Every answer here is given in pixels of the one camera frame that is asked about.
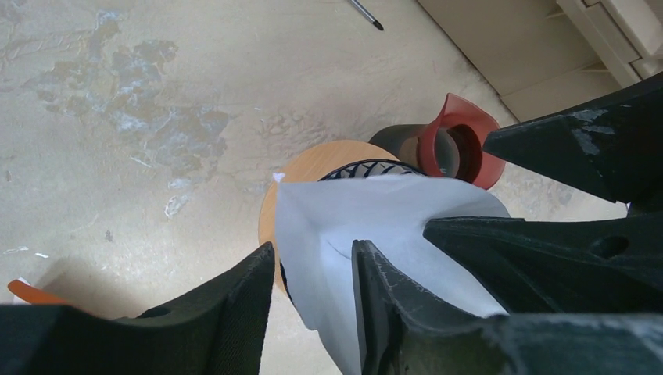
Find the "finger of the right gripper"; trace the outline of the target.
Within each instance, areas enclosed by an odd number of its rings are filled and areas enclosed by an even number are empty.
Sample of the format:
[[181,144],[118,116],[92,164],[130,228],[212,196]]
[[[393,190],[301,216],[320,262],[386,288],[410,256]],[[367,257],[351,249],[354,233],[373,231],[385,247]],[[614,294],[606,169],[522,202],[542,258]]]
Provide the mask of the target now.
[[660,313],[662,217],[430,220],[424,237],[509,313]]
[[662,182],[662,75],[495,130],[483,150],[609,202]]

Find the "white paper coffee filter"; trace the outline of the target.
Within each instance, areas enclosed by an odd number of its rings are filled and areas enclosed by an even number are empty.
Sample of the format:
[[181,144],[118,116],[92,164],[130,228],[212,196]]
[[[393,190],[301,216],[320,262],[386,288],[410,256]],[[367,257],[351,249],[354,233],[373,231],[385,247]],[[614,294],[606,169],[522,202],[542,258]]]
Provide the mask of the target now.
[[506,218],[488,191],[414,174],[288,183],[277,189],[275,240],[292,303],[339,370],[360,372],[352,245],[371,241],[398,270],[475,316],[504,308],[463,266],[425,240],[432,219]]

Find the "orange coffee filter box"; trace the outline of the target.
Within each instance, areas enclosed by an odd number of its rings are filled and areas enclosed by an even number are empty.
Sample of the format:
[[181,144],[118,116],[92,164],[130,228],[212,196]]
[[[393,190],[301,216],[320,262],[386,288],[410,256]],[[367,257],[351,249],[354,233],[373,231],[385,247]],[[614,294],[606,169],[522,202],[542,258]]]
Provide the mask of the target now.
[[7,289],[13,295],[15,305],[69,305],[62,298],[31,286],[23,279],[15,279],[7,284]]

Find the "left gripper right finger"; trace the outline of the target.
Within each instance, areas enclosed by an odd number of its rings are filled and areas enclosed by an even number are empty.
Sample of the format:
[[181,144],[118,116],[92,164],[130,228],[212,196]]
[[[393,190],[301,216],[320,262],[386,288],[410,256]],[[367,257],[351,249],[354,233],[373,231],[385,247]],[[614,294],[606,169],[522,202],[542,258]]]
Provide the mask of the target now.
[[398,270],[370,241],[352,246],[363,374],[659,374],[654,314],[473,316]]

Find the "red black coffee carafe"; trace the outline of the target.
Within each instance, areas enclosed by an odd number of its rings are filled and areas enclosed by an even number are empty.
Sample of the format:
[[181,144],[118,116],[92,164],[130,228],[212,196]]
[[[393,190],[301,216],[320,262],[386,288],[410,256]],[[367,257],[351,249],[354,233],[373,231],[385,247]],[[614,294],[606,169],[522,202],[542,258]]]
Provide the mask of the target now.
[[449,93],[431,123],[392,125],[369,143],[427,176],[456,178],[488,190],[502,177],[506,163],[482,146],[488,134],[499,129],[476,104]]

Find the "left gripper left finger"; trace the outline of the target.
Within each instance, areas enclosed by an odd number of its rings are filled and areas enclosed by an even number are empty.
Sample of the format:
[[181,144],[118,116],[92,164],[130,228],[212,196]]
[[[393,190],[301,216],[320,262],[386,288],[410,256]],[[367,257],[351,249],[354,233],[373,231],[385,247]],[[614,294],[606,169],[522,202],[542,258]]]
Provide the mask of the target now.
[[189,292],[134,318],[68,304],[1,307],[4,374],[257,374],[274,283],[264,243]]

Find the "blue glass dripper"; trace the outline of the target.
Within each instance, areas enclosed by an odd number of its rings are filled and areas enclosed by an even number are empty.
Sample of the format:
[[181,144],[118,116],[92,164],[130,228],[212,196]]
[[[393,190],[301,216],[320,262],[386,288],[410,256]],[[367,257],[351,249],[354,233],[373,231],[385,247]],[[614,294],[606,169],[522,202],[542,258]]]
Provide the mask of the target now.
[[378,183],[419,175],[402,162],[369,159],[352,162],[318,181],[295,182],[286,174],[278,183],[274,219],[275,244],[284,288],[295,306],[325,296],[322,277],[349,263],[352,234],[369,227],[361,205],[386,206]]

